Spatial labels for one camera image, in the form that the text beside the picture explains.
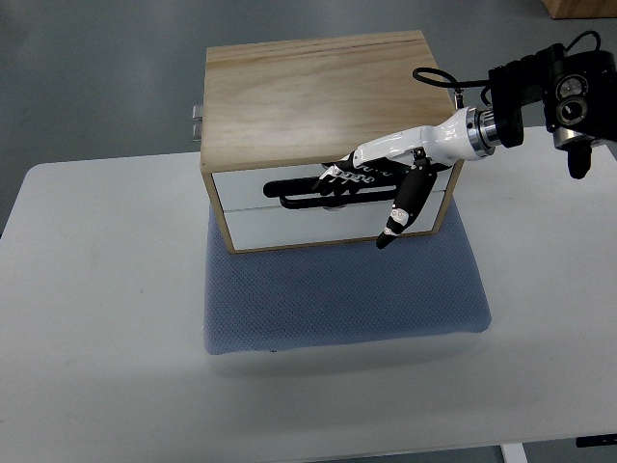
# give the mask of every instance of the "wooden drawer cabinet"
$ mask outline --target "wooden drawer cabinet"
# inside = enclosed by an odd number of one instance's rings
[[[445,121],[447,91],[412,78],[434,66],[419,31],[209,48],[201,172],[228,250],[377,236],[391,200],[289,209],[264,185],[318,177],[361,143]],[[460,168],[440,173],[408,234],[437,231]]]

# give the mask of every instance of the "black cable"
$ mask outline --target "black cable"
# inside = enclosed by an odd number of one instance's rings
[[[426,73],[426,74],[438,75],[440,77],[443,77],[444,79],[447,79],[449,82],[442,82],[441,80],[429,79],[428,77],[420,75],[421,72]],[[468,89],[472,87],[485,87],[485,86],[488,86],[490,83],[488,80],[467,80],[467,81],[459,82],[458,80],[454,78],[454,76],[452,76],[452,74],[448,74],[444,70],[435,69],[435,68],[415,68],[414,72],[412,73],[412,76],[414,77],[415,80],[422,82],[423,84],[432,85],[434,87],[440,87],[442,89],[461,90],[461,89]]]
[[[600,34],[598,34],[596,31],[585,31],[582,34],[579,34],[573,41],[572,43],[570,43],[567,47],[566,47],[566,51],[570,51],[572,49],[573,46],[575,46],[578,41],[580,41],[580,39],[582,39],[583,37],[586,36],[594,36],[594,39],[596,39],[596,48],[594,49],[594,51],[598,51],[600,50]]]
[[[484,87],[484,89],[482,89],[482,92],[480,93],[480,99],[482,99],[482,102],[487,106],[491,106],[491,101],[486,96],[486,93],[488,93],[490,89],[491,87],[487,85],[486,87]]]

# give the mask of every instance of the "white robotic hand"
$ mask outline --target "white robotic hand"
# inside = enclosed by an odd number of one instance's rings
[[[459,159],[478,160],[493,153],[498,141],[491,137],[490,123],[490,111],[463,108],[441,125],[410,128],[365,143],[329,166],[312,190],[322,196],[355,194],[393,176],[389,183],[397,187],[396,198],[377,238],[382,249],[416,220],[439,171]]]

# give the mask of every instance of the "black drawer handle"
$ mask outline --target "black drawer handle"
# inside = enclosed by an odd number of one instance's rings
[[[396,197],[400,178],[396,183],[375,182],[370,189],[391,187],[388,190],[356,193],[355,195],[315,196],[314,198],[294,199],[290,196],[302,196],[318,193],[311,191],[318,177],[293,178],[290,180],[269,181],[263,186],[263,194],[268,198],[279,198],[281,205],[287,209],[306,209],[310,207],[341,207],[348,204],[375,203],[377,201],[393,200]]]

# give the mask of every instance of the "robotic hand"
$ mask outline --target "robotic hand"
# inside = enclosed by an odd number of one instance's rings
[[[459,159],[483,159],[493,154],[496,144],[491,112],[462,108],[436,127],[410,128],[360,145],[330,166],[313,190],[322,196],[346,191],[354,194],[375,177],[402,171],[388,223],[377,238],[377,247],[382,249],[416,220],[438,172],[451,168]]]
[[[596,39],[593,51],[567,56],[583,37]],[[434,73],[449,82],[428,79]],[[393,133],[360,145],[329,166],[313,185],[322,196],[335,196],[362,188],[388,175],[401,176],[392,211],[377,238],[382,249],[417,218],[435,184],[439,171],[458,160],[475,161],[493,154],[495,146],[523,143],[521,108],[543,101],[547,130],[557,149],[568,153],[573,178],[583,178],[591,167],[591,152],[605,140],[617,141],[617,71],[613,55],[600,50],[594,31],[580,34],[565,47],[556,43],[535,55],[489,71],[484,81],[457,82],[447,72],[418,68],[414,78],[455,89],[457,111],[438,126],[421,126]],[[482,87],[488,108],[462,107],[462,89]],[[492,102],[486,98],[490,91]]]

